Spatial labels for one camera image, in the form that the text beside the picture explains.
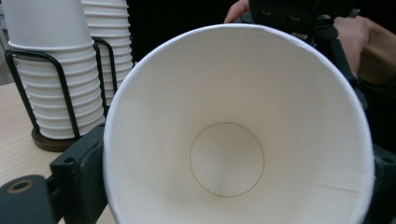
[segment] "finger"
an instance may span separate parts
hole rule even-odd
[[[230,23],[242,17],[242,15],[249,10],[249,6],[244,1],[234,3],[228,10],[224,23]]]

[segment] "white cup stack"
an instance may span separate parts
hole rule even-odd
[[[3,0],[14,49],[47,53],[62,66],[79,134],[105,121],[96,51],[80,0]],[[54,140],[75,137],[58,72],[36,57],[15,58],[40,133]]]
[[[128,5],[123,0],[82,0],[82,5],[92,37],[105,40],[113,49],[117,85],[134,67],[129,32]],[[108,49],[99,45],[106,91],[106,104],[114,97],[113,80]]]

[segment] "cup base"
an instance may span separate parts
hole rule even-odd
[[[32,130],[32,137],[36,146],[50,152],[64,152],[76,143],[76,139],[74,138],[64,140],[49,139],[43,136],[40,132],[36,132],[35,129]]]

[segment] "black metal rack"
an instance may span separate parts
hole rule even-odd
[[[98,38],[98,37],[93,37],[94,40],[93,48],[96,52],[96,61],[97,61],[97,70],[99,72],[99,80],[100,80],[100,89],[101,89],[101,98],[103,102],[103,108],[105,110],[104,115],[107,115],[108,111],[108,106],[106,104],[106,95],[105,95],[105,84],[104,84],[104,79],[103,79],[103,71],[102,71],[102,62],[101,62],[101,52],[99,50],[99,45],[103,45],[107,48],[108,54],[109,54],[109,59],[110,59],[110,68],[111,68],[111,78],[113,82],[113,90],[114,93],[117,92],[118,86],[117,86],[117,75],[116,75],[116,68],[115,68],[115,62],[114,62],[114,53],[113,49],[111,48],[110,44],[108,44],[104,39]],[[23,101],[24,107],[28,113],[29,119],[32,122],[33,125],[33,130],[32,130],[32,137],[35,140],[35,144],[48,151],[57,151],[57,152],[62,152],[65,151],[68,147],[70,147],[72,144],[74,144],[80,137],[81,134],[79,133],[78,130],[78,123],[75,115],[75,111],[73,108],[72,100],[70,97],[69,89],[67,87],[67,81],[66,77],[64,75],[64,69],[62,68],[62,65],[51,55],[47,53],[43,53],[40,51],[35,51],[35,50],[26,50],[26,49],[7,49],[5,52],[6,55],[6,62],[9,67],[9,70],[11,72],[11,75],[13,76],[13,79],[15,81],[15,84],[17,86],[18,92],[21,96],[21,99]],[[23,87],[23,84],[21,82],[20,75],[18,73],[18,69],[15,65],[14,62],[14,57],[27,57],[30,59],[39,59],[42,61],[46,61],[51,63],[54,68],[56,69],[59,77],[59,81],[61,83],[61,88],[64,94],[64,100],[67,108],[67,112],[71,121],[73,133],[74,133],[74,138],[73,139],[66,139],[66,140],[52,140],[44,137],[40,133],[40,127],[36,122],[35,119],[35,114],[33,112],[33,108],[31,107],[29,103],[28,96],[25,92],[25,89]]]

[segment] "circular line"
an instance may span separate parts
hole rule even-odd
[[[205,130],[207,130],[208,128],[210,128],[210,127],[212,127],[212,126],[215,126],[215,125],[218,125],[218,124],[222,124],[222,123],[224,123],[224,124],[226,124],[226,123],[231,123],[231,124],[235,124],[235,125],[238,125],[238,126],[241,126],[241,127],[245,128],[246,130],[248,130],[248,131],[257,139],[257,142],[259,143],[260,148],[262,149],[262,159],[263,159],[263,161],[262,161],[262,163],[263,163],[263,165],[262,165],[262,172],[260,173],[260,176],[259,176],[259,178],[257,179],[256,183],[254,183],[254,185],[253,185],[250,189],[247,189],[246,191],[244,191],[244,192],[242,192],[242,193],[240,193],[240,194],[236,194],[236,195],[232,195],[232,196],[219,195],[219,194],[214,193],[214,192],[208,190],[207,188],[205,188],[205,187],[201,184],[201,182],[197,179],[197,176],[195,175],[195,173],[194,173],[194,171],[193,171],[193,169],[192,169],[192,164],[191,164],[192,148],[193,148],[193,146],[194,146],[194,143],[195,143],[196,140],[198,139],[198,137],[201,135],[201,133],[203,133]],[[249,192],[251,189],[253,189],[253,188],[257,185],[257,183],[259,183],[260,179],[262,179],[262,174],[264,173],[264,167],[265,167],[264,149],[262,148],[262,143],[259,141],[259,138],[256,136],[256,134],[254,134],[254,133],[253,133],[250,129],[248,129],[247,127],[245,127],[245,126],[243,126],[243,125],[240,125],[240,124],[237,124],[237,123],[234,123],[234,122],[218,122],[218,123],[214,123],[214,124],[211,124],[211,125],[207,126],[206,128],[204,128],[202,131],[200,131],[200,132],[198,133],[198,135],[195,137],[195,139],[194,139],[194,141],[192,142],[192,145],[191,145],[191,150],[190,150],[190,169],[191,169],[192,175],[194,176],[194,178],[195,178],[195,180],[198,182],[198,184],[201,185],[201,187],[204,188],[207,192],[209,192],[209,193],[211,193],[211,194],[214,194],[214,195],[217,195],[217,196],[220,196],[220,197],[232,198],[232,197],[237,197],[237,196],[240,196],[240,195],[243,195],[243,194]]]

